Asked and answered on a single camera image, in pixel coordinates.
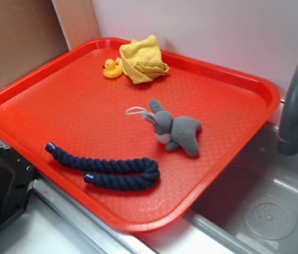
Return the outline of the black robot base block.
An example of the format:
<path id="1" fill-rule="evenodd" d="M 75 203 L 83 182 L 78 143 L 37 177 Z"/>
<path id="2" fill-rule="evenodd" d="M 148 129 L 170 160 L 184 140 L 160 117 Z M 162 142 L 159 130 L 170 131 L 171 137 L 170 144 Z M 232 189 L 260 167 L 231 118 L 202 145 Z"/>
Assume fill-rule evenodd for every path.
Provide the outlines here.
<path id="1" fill-rule="evenodd" d="M 0 148 L 0 230 L 26 210 L 35 167 L 13 148 Z"/>

